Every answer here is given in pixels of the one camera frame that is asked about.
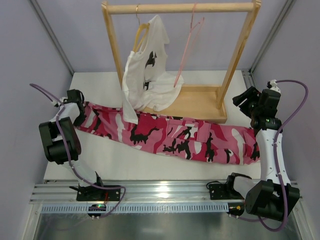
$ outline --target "wooden frame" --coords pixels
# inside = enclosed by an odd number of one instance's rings
[[[222,86],[184,84],[175,102],[168,108],[156,113],[202,119],[215,123],[225,123],[227,121],[224,98],[258,15],[260,6],[261,0],[252,0],[252,2],[240,3],[198,3],[196,5],[194,10],[196,13],[247,12]],[[111,15],[136,13],[192,13],[193,8],[193,3],[139,4],[138,9],[137,5],[109,5],[108,2],[102,3],[105,26],[108,33],[120,86],[122,86],[124,72]],[[199,104],[195,105],[195,103],[199,103],[199,101],[201,102],[201,108],[199,108]],[[144,109],[144,111],[154,113],[152,109],[147,107]]]

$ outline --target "white garment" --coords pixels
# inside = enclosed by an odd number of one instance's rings
[[[149,107],[158,112],[166,109],[178,97],[184,83],[180,76],[174,87],[176,76],[166,72],[165,44],[169,43],[169,38],[160,16],[154,16],[149,23],[141,49],[131,51],[128,57],[122,80],[123,119],[134,124],[138,124],[135,110]]]

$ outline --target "yellow hanger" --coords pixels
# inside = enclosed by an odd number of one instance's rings
[[[136,53],[139,48],[141,47],[143,41],[145,40],[146,36],[148,35],[148,32],[149,32],[149,26],[150,26],[150,23],[142,23],[139,28],[138,28],[138,31],[136,32],[136,35],[135,35],[135,40],[134,40],[134,45],[133,45],[133,51]],[[144,35],[142,36],[139,44],[138,44],[138,40],[139,40],[139,37],[142,33],[142,31],[145,30],[144,32]]]

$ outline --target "white tabletop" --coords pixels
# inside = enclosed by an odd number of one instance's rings
[[[186,84],[221,84],[226,71],[183,71]],[[121,88],[116,72],[76,72],[70,89],[83,92],[85,100],[106,107],[121,107]],[[250,126],[246,117],[232,103],[232,97],[246,90],[240,70],[235,71],[225,96],[227,125]],[[259,179],[260,163],[232,165],[198,162],[175,156],[160,156],[140,151],[123,143],[76,130],[85,161],[103,180],[223,180],[232,172]],[[74,180],[67,169],[49,162],[45,180]]]

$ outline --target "gray floor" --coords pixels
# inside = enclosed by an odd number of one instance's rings
[[[280,224],[267,223],[270,227]],[[34,240],[229,239],[301,240],[301,236],[293,214],[284,230],[270,232],[259,222],[242,221],[226,213],[160,213],[114,214],[100,220],[90,220],[84,214],[42,214],[34,237]]]

